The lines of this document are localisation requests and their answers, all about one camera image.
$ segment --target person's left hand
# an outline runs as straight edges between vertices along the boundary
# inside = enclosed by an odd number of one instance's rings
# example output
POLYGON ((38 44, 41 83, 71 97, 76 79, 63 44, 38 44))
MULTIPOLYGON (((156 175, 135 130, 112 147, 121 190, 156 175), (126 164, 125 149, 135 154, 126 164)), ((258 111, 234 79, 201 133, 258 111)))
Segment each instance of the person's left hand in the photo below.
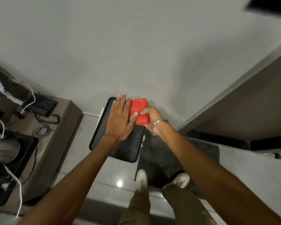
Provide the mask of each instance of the person's left hand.
POLYGON ((129 136, 138 117, 138 113, 134 113, 128 123, 130 102, 131 97, 126 101, 126 95, 123 95, 122 98, 118 95, 110 109, 105 135, 115 137, 118 142, 129 136))

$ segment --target electric kettle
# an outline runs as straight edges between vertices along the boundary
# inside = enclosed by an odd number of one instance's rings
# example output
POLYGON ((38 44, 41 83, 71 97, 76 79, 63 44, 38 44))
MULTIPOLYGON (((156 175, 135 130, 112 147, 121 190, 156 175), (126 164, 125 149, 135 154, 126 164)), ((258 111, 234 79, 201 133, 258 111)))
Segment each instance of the electric kettle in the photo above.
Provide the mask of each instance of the electric kettle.
POLYGON ((12 139, 0 139, 0 164, 7 164, 17 156, 20 143, 12 139))

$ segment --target pant leg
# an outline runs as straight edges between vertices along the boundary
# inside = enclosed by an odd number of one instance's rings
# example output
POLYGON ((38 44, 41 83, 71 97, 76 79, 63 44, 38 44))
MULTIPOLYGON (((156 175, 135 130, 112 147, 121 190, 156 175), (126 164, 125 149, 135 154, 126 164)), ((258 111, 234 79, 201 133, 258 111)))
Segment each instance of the pant leg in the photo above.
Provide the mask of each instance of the pant leg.
POLYGON ((135 192, 119 225, 150 225, 150 200, 147 189, 135 192))
POLYGON ((162 195, 174 210, 176 225, 216 225, 201 201, 186 189, 169 185, 162 195))

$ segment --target metal bangle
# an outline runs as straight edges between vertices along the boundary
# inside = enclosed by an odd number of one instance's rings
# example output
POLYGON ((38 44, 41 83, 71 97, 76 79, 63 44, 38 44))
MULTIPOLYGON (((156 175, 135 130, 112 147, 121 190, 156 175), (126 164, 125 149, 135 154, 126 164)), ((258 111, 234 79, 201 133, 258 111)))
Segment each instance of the metal bangle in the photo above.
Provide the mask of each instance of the metal bangle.
POLYGON ((154 126, 155 126, 156 124, 158 124, 159 122, 162 122, 162 121, 165 121, 165 122, 169 123, 169 121, 168 121, 167 119, 164 119, 164 118, 162 118, 162 119, 158 120, 157 122, 155 122, 155 123, 152 125, 151 129, 150 129, 150 132, 151 132, 151 134, 152 134, 153 136, 157 136, 157 134, 153 133, 153 128, 154 128, 154 126))

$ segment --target red pouch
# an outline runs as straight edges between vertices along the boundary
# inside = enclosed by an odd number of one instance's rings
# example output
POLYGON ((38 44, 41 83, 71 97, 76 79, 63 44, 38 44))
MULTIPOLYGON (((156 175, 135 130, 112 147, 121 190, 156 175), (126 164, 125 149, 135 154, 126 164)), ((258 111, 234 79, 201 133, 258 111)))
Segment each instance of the red pouch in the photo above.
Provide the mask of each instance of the red pouch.
MULTIPOLYGON (((140 112, 144 108, 149 107, 147 99, 138 99, 138 100, 131 100, 130 102, 130 110, 129 110, 129 117, 131 117, 135 112, 140 112)), ((149 124, 150 116, 149 114, 138 115, 136 119, 135 125, 145 125, 149 124)))

